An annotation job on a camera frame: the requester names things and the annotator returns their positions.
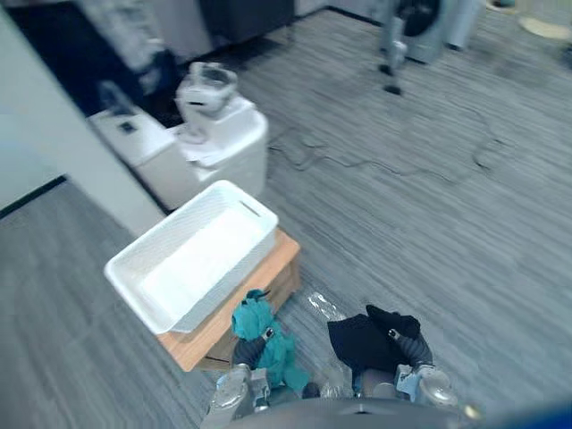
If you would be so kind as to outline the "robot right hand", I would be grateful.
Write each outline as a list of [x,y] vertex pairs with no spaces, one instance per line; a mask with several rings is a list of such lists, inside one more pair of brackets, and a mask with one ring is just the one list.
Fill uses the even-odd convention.
[[421,332],[410,338],[390,329],[388,336],[398,345],[410,366],[433,365],[433,353]]

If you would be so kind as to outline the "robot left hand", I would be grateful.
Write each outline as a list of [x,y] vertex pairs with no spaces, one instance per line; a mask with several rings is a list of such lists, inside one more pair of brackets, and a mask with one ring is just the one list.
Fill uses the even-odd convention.
[[254,340],[238,339],[232,352],[232,364],[234,366],[244,365],[249,369],[255,369],[265,350],[266,343],[273,335],[274,329],[267,328]]

